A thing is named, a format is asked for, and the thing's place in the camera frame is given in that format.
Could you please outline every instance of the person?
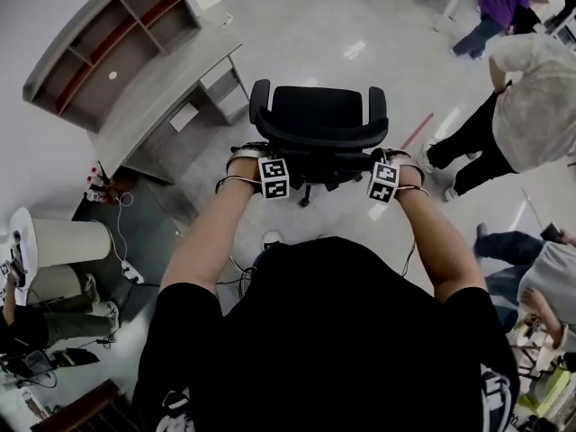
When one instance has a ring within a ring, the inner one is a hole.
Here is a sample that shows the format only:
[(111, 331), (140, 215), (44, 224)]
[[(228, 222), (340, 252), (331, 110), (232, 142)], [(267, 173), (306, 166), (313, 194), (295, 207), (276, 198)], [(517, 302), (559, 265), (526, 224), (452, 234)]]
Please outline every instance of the person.
[(528, 7), (530, 0), (480, 0), (480, 23), (451, 49), (454, 56), (470, 55), (472, 59), (481, 59), (486, 42), (504, 32), (512, 21), (517, 6)]
[(566, 231), (559, 243), (518, 231), (489, 234), (485, 224), (477, 233), (478, 257), (512, 265), (486, 277), (488, 292), (526, 305), (546, 326), (554, 348), (576, 352), (576, 238)]
[[(522, 72), (514, 85), (507, 72)], [(576, 141), (576, 58), (544, 35), (512, 35), (498, 41), (490, 56), (494, 93), (447, 139), (423, 147), (431, 173), (453, 160), (482, 151), (461, 169), (445, 200), (509, 173), (524, 173), (567, 155)]]
[(108, 316), (86, 315), (100, 297), (95, 279), (88, 276), (86, 291), (78, 296), (34, 306), (16, 305), (15, 280), (8, 278), (4, 286), (3, 318), (0, 319), (0, 354), (18, 356), (44, 350), (61, 339), (105, 337), (120, 327), (118, 309), (106, 303)]
[[(257, 161), (236, 158), (228, 174), (258, 179)], [(227, 179), (162, 279), (132, 403), (141, 430), (488, 430), (482, 377), (505, 380), (513, 404), (516, 360), (472, 251), (421, 182), (401, 167), (413, 187), (398, 201), (434, 297), (353, 241), (277, 238), (223, 317), (219, 277), (255, 193)]]
[(514, 33), (532, 33), (535, 25), (544, 24), (557, 16), (565, 5), (566, 0), (532, 0), (528, 8), (518, 9), (514, 14)]

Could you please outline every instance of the white cylinder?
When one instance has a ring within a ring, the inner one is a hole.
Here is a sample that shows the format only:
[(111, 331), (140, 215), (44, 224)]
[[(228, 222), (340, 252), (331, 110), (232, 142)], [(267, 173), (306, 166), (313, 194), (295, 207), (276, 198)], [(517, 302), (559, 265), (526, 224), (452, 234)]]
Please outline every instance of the white cylinder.
[(103, 259), (110, 235), (100, 222), (32, 218), (38, 245), (38, 267)]

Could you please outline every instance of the wrist strap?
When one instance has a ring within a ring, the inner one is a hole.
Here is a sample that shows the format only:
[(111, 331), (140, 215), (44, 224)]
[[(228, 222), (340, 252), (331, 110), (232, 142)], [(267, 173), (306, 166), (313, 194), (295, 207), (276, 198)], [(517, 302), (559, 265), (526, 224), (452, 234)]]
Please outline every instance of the wrist strap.
[(254, 181), (252, 179), (248, 179), (248, 178), (242, 177), (242, 176), (226, 176), (226, 177), (223, 177), (220, 181), (218, 181), (218, 183), (216, 183), (216, 194), (218, 193), (218, 191), (220, 190), (222, 185), (226, 181), (229, 181), (230, 179), (237, 179), (239, 181), (244, 181), (245, 183), (253, 185), (255, 193), (262, 192), (262, 183), (260, 181)]
[(426, 194), (428, 198), (431, 198), (430, 193), (426, 189), (420, 187), (419, 185), (401, 185), (396, 188), (396, 191), (421, 191), (424, 194)]

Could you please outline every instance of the person standing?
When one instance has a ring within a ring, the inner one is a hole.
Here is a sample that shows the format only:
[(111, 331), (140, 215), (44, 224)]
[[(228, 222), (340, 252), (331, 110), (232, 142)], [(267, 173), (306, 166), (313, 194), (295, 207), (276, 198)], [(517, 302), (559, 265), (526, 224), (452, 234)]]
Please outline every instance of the person standing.
[(504, 32), (512, 22), (517, 6), (528, 8), (530, 0), (480, 0), (480, 23), (451, 49), (454, 56), (470, 55), (472, 59), (481, 59), (486, 42)]
[(546, 326), (554, 348), (576, 352), (576, 238), (565, 231), (560, 243), (517, 231), (489, 235), (485, 224), (477, 234), (477, 257), (512, 265), (486, 277), (488, 293), (526, 305)]
[(16, 305), (14, 280), (6, 280), (0, 308), (0, 354), (18, 356), (47, 349), (61, 339), (106, 337), (120, 327), (118, 308), (108, 301), (108, 316), (87, 315), (100, 301), (95, 279), (88, 276), (86, 291), (78, 296), (33, 306)]
[[(507, 86), (507, 72), (523, 76)], [(576, 142), (576, 58), (559, 41), (536, 34), (499, 40), (490, 56), (490, 78), (494, 93), (462, 128), (424, 145), (429, 173), (482, 151), (458, 172), (445, 191), (447, 201), (495, 177), (554, 162)]]
[(529, 8), (519, 9), (514, 14), (514, 33), (532, 33), (535, 25), (557, 16), (565, 5), (566, 0), (532, 0)]

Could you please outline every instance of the person sitting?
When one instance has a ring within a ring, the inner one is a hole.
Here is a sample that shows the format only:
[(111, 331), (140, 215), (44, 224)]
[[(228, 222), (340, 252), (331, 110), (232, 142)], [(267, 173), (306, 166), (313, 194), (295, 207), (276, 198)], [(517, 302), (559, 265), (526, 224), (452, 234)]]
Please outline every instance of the person sitting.
[(519, 8), (514, 14), (514, 33), (532, 33), (535, 25), (557, 16), (565, 5), (566, 0), (532, 0), (529, 8)]
[(86, 292), (34, 306), (16, 305), (15, 279), (8, 277), (4, 287), (4, 306), (0, 307), (0, 354), (18, 356), (44, 350), (61, 339), (105, 337), (120, 327), (118, 308), (108, 301), (106, 317), (86, 315), (100, 301), (95, 279), (88, 276)]
[[(235, 158), (229, 176), (258, 180), (257, 160)], [(268, 235), (224, 317), (221, 270), (255, 193), (227, 179), (162, 279), (133, 397), (141, 429), (505, 428), (516, 360), (471, 250), (421, 183), (416, 168), (400, 167), (400, 185), (412, 188), (397, 199), (434, 297), (353, 241), (286, 245)], [(509, 388), (490, 402), (497, 410), (486, 410), (485, 376)]]
[(512, 265), (486, 277), (488, 293), (526, 305), (544, 323), (553, 347), (576, 352), (576, 238), (562, 232), (555, 243), (523, 232), (477, 229), (474, 253)]
[(480, 23), (451, 49), (454, 56), (470, 55), (472, 59), (481, 59), (486, 42), (504, 32), (512, 22), (517, 6), (528, 8), (530, 0), (480, 0)]

